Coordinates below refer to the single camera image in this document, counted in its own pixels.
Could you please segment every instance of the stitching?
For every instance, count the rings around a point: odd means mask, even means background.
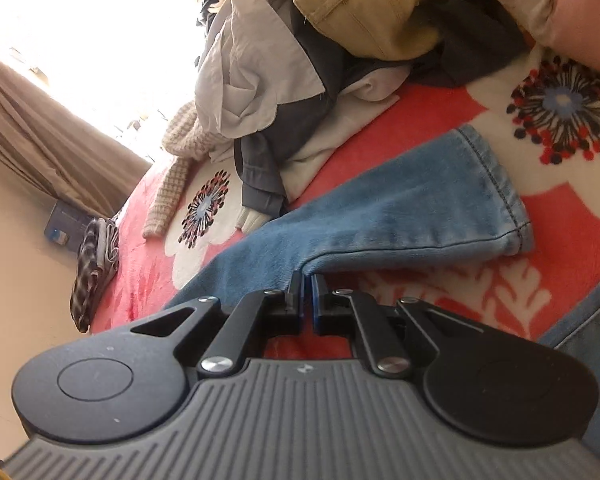
[[[524,228],[526,226],[528,226],[530,224],[530,222],[525,222],[524,224],[522,224],[520,227]],[[324,251],[323,253],[317,254],[315,256],[313,256],[311,259],[305,261],[303,264],[300,265],[299,270],[302,271],[304,269],[304,266],[311,263],[314,260],[317,260],[318,258],[321,258],[323,256],[327,256],[329,254],[359,254],[359,253],[376,253],[376,252],[385,252],[385,251],[420,251],[423,249],[447,249],[449,247],[459,247],[459,246],[463,246],[463,245],[468,245],[468,244],[473,244],[473,243],[480,243],[480,242],[494,242],[496,240],[501,240],[502,238],[505,238],[507,236],[509,236],[512,233],[516,233],[518,234],[518,230],[517,229],[513,229],[511,231],[507,231],[506,233],[501,234],[500,236],[496,236],[493,238],[481,238],[479,240],[468,240],[465,242],[455,242],[453,244],[448,244],[448,245],[441,245],[441,246],[423,246],[423,247],[401,247],[398,249],[360,249],[358,251]]]
[[[468,136],[462,131],[462,128],[456,129],[456,132],[460,133],[460,135],[462,135],[462,138],[466,141],[466,143],[471,147],[472,150],[474,150],[475,156],[478,158],[478,160],[482,164],[484,171],[486,171],[487,174],[489,175],[489,178],[491,179],[491,183],[493,184],[493,187],[495,187],[496,191],[498,192],[498,195],[500,196],[500,199],[502,200],[502,202],[505,205],[505,208],[507,208],[507,212],[509,213],[511,220],[513,221],[513,224],[516,226],[515,231],[518,234],[518,238],[519,238],[518,252],[520,252],[522,250],[522,233],[520,231],[521,231],[521,228],[524,226],[520,226],[518,224],[518,220],[516,219],[515,215],[513,214],[513,209],[507,202],[507,200],[504,196],[504,193],[502,192],[502,190],[500,189],[500,186],[498,185],[498,182],[496,181],[496,178],[493,176],[493,173],[491,173],[491,170],[487,167],[482,155],[478,152],[478,149],[471,142],[471,140],[468,138]]]
[[[600,315],[600,306],[596,309],[596,311],[591,314],[589,317],[587,317],[586,320],[584,320],[584,322],[580,323],[575,329],[573,329],[570,333],[568,333],[562,341],[560,341],[556,346],[554,346],[555,349],[560,348],[562,345],[564,345],[565,343],[568,343],[573,337],[575,337],[582,329],[584,329],[584,327],[586,327],[589,323],[591,323],[594,319],[596,319],[597,316]]]

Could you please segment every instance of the silver bolt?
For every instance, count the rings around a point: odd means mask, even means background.
[[[211,372],[213,374],[220,374],[222,372],[227,371],[234,365],[234,362],[231,361],[228,357],[224,357],[221,355],[215,355],[213,357],[207,357],[204,359],[200,366],[205,369],[207,372]]]
[[[411,366],[404,357],[385,357],[378,361],[378,369],[387,374],[401,374]]]

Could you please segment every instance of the curtain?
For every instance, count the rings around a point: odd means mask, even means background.
[[[0,62],[0,161],[39,190],[110,217],[150,164]]]

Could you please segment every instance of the gray folded garment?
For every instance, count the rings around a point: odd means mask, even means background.
[[[87,332],[98,304],[118,270],[116,225],[109,219],[93,219],[78,250],[78,271],[71,294],[70,311],[76,328]]]

